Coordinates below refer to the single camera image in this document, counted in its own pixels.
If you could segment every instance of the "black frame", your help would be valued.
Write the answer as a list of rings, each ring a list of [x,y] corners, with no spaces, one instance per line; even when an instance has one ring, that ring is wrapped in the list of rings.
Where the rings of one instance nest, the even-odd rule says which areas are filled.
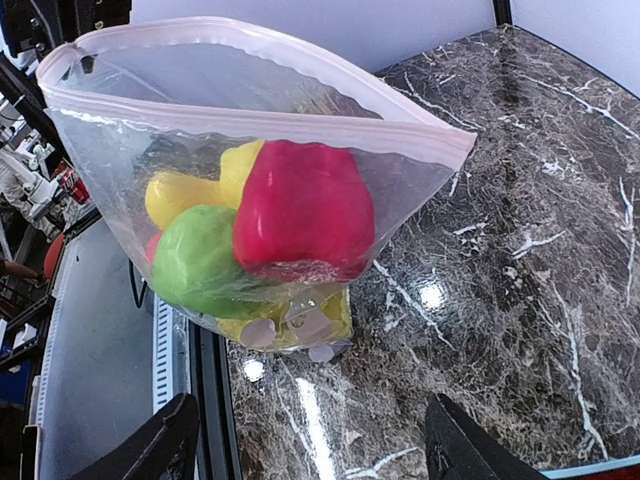
[[[189,322],[191,389],[200,409],[202,480],[242,480],[225,339]]]
[[[496,25],[513,25],[510,0],[493,0],[493,11],[496,17]]]

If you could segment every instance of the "cable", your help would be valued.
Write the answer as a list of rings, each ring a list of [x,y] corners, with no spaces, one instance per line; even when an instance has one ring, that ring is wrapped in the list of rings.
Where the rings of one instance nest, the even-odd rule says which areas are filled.
[[[138,287],[136,286],[136,276],[133,270],[133,262],[129,260],[129,280],[131,281],[131,292],[133,293],[133,301],[136,307],[142,308],[142,302],[144,301],[144,294],[147,292],[147,281],[142,281],[142,289],[140,290],[140,296],[138,297]]]

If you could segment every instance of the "black pole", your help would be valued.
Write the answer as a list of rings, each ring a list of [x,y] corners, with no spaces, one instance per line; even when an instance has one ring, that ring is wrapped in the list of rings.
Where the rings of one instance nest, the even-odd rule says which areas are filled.
[[[496,16],[496,25],[513,25],[510,0],[493,0],[493,10]]]
[[[2,54],[0,54],[0,92],[24,117],[31,128],[38,130],[40,135],[60,155],[67,156],[56,127],[47,114],[44,113],[46,104],[42,97],[42,92]]]

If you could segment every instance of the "plastic bag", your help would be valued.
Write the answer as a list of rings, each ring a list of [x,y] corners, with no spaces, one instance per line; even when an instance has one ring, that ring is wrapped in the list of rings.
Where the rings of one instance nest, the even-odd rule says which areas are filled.
[[[475,141],[329,52],[224,18],[92,32],[37,78],[156,293],[262,350],[349,338],[344,286]]]

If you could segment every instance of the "bell pepper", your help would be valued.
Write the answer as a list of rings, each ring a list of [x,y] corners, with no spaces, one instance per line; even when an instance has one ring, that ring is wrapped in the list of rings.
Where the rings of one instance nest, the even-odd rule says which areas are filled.
[[[167,228],[153,258],[151,286],[165,301],[220,318],[256,318],[265,304],[248,300],[262,282],[236,262],[235,211],[199,205]]]
[[[367,266],[374,239],[373,199],[351,152],[264,144],[233,228],[245,270],[288,282],[345,282]]]
[[[242,201],[242,191],[253,168],[264,140],[229,148],[220,157],[220,193],[224,204],[237,210]]]
[[[149,218],[160,230],[185,210],[196,205],[221,205],[218,182],[182,173],[158,172],[149,181],[144,196]]]

